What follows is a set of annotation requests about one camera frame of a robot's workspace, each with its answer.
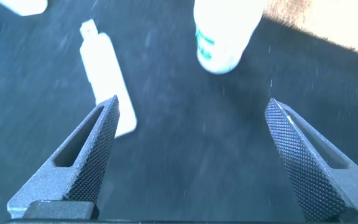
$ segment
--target brown surface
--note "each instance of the brown surface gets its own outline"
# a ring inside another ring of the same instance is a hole
[[[358,1],[267,0],[264,16],[358,52]]]

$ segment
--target textured gray plastic prong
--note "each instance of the textured gray plastic prong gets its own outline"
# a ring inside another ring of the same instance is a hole
[[[271,99],[265,118],[306,221],[358,220],[358,166],[289,106]],[[330,167],[315,145],[339,166]]]
[[[118,119],[117,96],[96,106],[8,201],[11,217],[23,217],[36,200],[96,203]]]

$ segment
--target white object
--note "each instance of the white object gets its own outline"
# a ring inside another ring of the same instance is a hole
[[[195,0],[197,58],[214,74],[239,63],[263,13],[261,0]]]
[[[116,137],[135,130],[137,119],[134,107],[109,36],[99,34],[92,19],[82,23],[80,32],[84,38],[80,48],[81,58],[96,98],[95,103],[98,105],[117,95],[120,117]]]
[[[30,16],[43,13],[48,0],[0,0],[0,4],[20,16]]]

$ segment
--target dark table surface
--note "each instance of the dark table surface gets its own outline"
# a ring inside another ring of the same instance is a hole
[[[282,101],[358,163],[358,54],[262,19],[239,66],[196,59],[193,1],[0,6],[0,222],[6,202],[94,106],[79,54],[93,18],[116,49],[138,117],[117,139],[101,218],[300,221],[264,109]]]

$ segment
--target white bottle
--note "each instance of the white bottle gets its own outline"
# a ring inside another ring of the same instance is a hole
[[[195,0],[197,58],[214,74],[233,70],[263,13],[261,0]]]
[[[96,105],[117,95],[120,117],[116,137],[132,132],[137,119],[109,36],[99,34],[92,19],[82,23],[80,32],[84,38],[80,54]]]
[[[30,16],[43,13],[48,0],[0,0],[0,4],[20,16]]]

